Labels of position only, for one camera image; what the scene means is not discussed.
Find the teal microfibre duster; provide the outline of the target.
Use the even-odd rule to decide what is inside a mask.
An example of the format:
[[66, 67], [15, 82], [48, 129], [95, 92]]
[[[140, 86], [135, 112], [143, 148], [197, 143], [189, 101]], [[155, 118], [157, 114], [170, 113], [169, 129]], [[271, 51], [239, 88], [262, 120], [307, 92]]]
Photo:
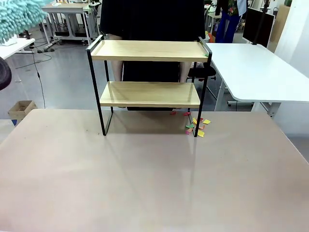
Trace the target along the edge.
[[39, 24], [53, 0], [0, 0], [0, 44]]

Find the person's left forearm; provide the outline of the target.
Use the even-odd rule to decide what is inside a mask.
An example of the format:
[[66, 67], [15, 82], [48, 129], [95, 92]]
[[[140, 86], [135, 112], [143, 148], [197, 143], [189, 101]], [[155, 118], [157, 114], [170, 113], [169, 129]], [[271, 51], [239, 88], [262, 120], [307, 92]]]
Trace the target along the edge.
[[180, 62], [180, 83], [186, 82], [191, 64], [191, 62]]

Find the person's right forearm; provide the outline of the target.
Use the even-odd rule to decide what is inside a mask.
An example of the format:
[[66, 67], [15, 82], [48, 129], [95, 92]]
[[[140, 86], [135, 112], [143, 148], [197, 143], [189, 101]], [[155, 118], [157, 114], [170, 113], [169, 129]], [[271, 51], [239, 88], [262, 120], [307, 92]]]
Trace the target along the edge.
[[[113, 34], [108, 34], [108, 40], [122, 40], [122, 37]], [[122, 81], [124, 62], [122, 60], [112, 60], [111, 64], [112, 64], [114, 80]]]

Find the two-tier wooden black-framed shelf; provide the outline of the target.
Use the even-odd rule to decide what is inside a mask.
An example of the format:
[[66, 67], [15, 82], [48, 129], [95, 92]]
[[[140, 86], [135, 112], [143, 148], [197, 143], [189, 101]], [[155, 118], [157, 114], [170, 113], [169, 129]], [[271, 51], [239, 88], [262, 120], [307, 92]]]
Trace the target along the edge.
[[86, 49], [102, 134], [106, 135], [111, 118], [105, 123], [102, 110], [104, 107], [147, 107], [147, 108], [193, 108], [198, 109], [197, 125], [194, 136], [199, 131], [200, 118], [207, 84], [203, 84], [202, 94], [197, 94], [194, 83], [176, 82], [115, 82], [106, 76], [107, 84], [102, 94], [98, 87], [93, 65], [94, 60], [102, 60], [106, 73], [108, 61], [164, 61], [164, 62], [205, 62], [211, 64], [212, 54], [208, 45], [199, 38], [196, 42], [169, 41], [128, 41], [105, 40], [98, 36]]

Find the black office chair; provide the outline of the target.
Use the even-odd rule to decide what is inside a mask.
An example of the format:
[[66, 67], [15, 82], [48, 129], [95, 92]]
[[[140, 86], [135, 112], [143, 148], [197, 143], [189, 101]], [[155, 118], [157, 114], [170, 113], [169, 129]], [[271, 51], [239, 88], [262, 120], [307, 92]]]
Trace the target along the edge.
[[197, 78], [202, 82], [208, 75], [209, 79], [216, 80], [216, 70], [212, 66], [204, 67], [203, 63], [192, 63], [187, 79]]

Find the person in black clothes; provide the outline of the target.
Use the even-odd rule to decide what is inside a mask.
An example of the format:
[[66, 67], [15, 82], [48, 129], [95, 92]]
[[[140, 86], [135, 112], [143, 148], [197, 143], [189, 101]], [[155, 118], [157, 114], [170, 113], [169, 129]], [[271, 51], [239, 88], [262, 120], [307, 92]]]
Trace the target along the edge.
[[[103, 0], [100, 31], [122, 40], [193, 42], [205, 37], [203, 0]], [[180, 62], [123, 61], [122, 81], [180, 82]]]

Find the large white desk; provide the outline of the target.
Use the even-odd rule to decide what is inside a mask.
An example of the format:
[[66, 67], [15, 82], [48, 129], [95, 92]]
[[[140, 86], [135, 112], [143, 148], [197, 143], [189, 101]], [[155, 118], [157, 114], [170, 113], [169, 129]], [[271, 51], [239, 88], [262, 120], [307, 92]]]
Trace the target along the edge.
[[262, 45], [209, 43], [212, 61], [222, 82], [215, 111], [225, 89], [238, 102], [261, 104], [274, 117], [283, 102], [309, 103], [309, 78]]

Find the person in blue trousers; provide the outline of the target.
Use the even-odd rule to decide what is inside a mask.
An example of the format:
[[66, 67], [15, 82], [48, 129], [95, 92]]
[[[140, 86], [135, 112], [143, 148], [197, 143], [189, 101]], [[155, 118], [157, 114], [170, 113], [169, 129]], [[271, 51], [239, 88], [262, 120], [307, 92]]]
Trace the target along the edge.
[[246, 15], [248, 0], [217, 0], [215, 15], [221, 13], [221, 20], [216, 32], [215, 42], [230, 44], [240, 19]]

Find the white background desk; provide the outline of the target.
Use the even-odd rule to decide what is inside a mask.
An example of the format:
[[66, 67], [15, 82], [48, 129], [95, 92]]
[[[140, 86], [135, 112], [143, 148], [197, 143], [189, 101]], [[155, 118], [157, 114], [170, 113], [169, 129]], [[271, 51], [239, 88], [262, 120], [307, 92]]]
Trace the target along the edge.
[[206, 4], [204, 5], [204, 19], [205, 19], [205, 31], [212, 32], [214, 24], [221, 19], [222, 13], [215, 15], [216, 5]]

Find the black monitor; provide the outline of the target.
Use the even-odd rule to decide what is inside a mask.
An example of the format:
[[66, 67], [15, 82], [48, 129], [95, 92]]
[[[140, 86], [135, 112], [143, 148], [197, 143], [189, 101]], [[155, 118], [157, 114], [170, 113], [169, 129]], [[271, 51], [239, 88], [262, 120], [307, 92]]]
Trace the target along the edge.
[[[258, 32], [262, 15], [263, 15], [262, 11], [258, 11], [253, 8], [247, 9], [244, 32], [243, 32], [243, 38], [245, 40], [252, 43], [254, 42], [254, 39]], [[267, 48], [268, 46], [272, 27], [274, 24], [274, 19], [275, 19], [274, 15], [265, 13], [263, 23], [257, 36], [256, 43], [264, 46], [265, 48]]]

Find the open cardboard box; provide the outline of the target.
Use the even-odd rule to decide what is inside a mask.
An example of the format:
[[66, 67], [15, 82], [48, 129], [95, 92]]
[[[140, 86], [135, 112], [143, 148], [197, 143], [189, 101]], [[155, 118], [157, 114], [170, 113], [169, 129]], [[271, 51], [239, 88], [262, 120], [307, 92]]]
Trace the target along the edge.
[[22, 120], [30, 111], [37, 109], [34, 101], [18, 101], [9, 111], [8, 114], [11, 119], [20, 121]]

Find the grey workbench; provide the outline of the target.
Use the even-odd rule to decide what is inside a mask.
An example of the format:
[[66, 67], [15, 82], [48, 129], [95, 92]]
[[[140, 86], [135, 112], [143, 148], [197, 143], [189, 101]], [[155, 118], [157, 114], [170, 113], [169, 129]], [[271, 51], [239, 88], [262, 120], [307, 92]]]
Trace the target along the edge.
[[81, 41], [91, 44], [98, 37], [99, 3], [50, 3], [42, 10], [47, 13], [45, 23], [50, 35], [48, 41]]

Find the black monitor pole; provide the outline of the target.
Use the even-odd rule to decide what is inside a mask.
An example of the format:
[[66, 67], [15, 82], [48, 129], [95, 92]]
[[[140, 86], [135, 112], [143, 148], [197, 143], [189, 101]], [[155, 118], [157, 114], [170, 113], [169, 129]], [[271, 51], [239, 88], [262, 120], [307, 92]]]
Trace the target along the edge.
[[258, 28], [257, 28], [257, 31], [256, 31], [255, 38], [254, 38], [254, 40], [252, 42], [252, 45], [257, 45], [258, 36], [260, 34], [260, 30], [261, 30], [262, 25], [263, 25], [265, 14], [267, 13], [268, 8], [269, 8], [270, 0], [263, 0], [263, 2], [264, 2], [264, 7], [262, 9], [262, 15], [261, 15], [260, 22], [259, 22], [259, 25], [258, 25]]

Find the brown cardboard sheet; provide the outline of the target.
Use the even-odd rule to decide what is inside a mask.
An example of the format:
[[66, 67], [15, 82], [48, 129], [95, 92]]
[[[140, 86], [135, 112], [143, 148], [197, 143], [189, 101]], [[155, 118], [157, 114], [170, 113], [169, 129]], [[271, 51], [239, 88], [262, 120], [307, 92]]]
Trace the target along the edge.
[[270, 50], [273, 53], [275, 52], [277, 45], [279, 43], [289, 11], [290, 11], [289, 6], [285, 6], [283, 4], [279, 6], [268, 43], [268, 50]]

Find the white object on desk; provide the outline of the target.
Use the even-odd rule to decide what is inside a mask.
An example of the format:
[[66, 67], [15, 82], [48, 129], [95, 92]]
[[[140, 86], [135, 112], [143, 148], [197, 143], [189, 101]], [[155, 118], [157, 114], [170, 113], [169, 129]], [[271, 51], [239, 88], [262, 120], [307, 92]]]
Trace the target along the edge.
[[1, 46], [13, 45], [13, 44], [17, 43], [17, 39], [18, 39], [18, 37], [17, 37], [16, 34], [10, 39], [3, 39], [2, 42], [1, 42]]

